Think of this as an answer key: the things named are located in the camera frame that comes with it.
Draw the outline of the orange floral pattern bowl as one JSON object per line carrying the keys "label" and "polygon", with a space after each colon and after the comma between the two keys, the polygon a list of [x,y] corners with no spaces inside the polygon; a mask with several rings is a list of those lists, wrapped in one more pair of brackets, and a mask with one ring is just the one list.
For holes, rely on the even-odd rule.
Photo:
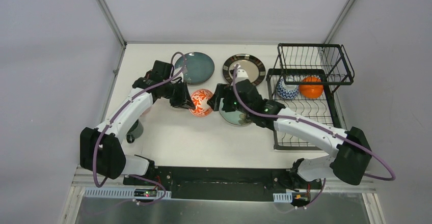
{"label": "orange floral pattern bowl", "polygon": [[192,102],[195,109],[189,109],[195,117],[206,117],[213,112],[213,109],[207,104],[213,93],[208,89],[198,89],[191,94]]}

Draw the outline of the black wire dish rack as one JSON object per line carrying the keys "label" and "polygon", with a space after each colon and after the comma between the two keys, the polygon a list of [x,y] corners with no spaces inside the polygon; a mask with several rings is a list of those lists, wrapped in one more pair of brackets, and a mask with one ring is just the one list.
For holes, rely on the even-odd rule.
{"label": "black wire dish rack", "polygon": [[354,82],[354,69],[343,45],[288,44],[277,46],[268,69],[271,100],[284,104],[289,119],[274,132],[277,150],[324,150],[327,142],[346,137],[336,92]]}

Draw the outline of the orange bowl white inside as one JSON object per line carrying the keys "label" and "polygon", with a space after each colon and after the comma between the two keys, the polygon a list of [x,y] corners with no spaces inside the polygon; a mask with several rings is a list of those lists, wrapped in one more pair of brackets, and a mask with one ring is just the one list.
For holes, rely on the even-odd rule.
{"label": "orange bowl white inside", "polygon": [[322,95],[323,85],[310,85],[311,82],[321,82],[321,79],[315,76],[308,76],[302,80],[306,84],[299,85],[300,93],[306,98],[315,99]]}

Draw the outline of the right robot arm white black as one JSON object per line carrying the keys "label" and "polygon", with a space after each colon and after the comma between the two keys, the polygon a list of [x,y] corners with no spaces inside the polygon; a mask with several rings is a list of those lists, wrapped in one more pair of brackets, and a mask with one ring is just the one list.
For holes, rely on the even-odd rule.
{"label": "right robot arm white black", "polygon": [[289,172],[289,182],[302,188],[318,178],[336,177],[359,185],[370,163],[370,145],[364,132],[331,127],[308,119],[274,100],[263,98],[249,80],[235,85],[217,84],[207,104],[215,111],[240,111],[255,125],[287,133],[315,145],[327,156],[297,160]]}

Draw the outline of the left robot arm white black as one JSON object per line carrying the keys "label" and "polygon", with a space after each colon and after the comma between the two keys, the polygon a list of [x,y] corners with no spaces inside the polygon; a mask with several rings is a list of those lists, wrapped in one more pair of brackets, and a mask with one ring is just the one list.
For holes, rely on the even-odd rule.
{"label": "left robot arm white black", "polygon": [[192,109],[186,82],[156,82],[144,77],[132,85],[127,98],[116,112],[95,128],[84,128],[79,139],[79,164],[82,168],[110,179],[121,175],[136,175],[142,185],[155,180],[150,161],[137,155],[126,155],[121,146],[141,114],[157,99],[166,98],[174,108]]}

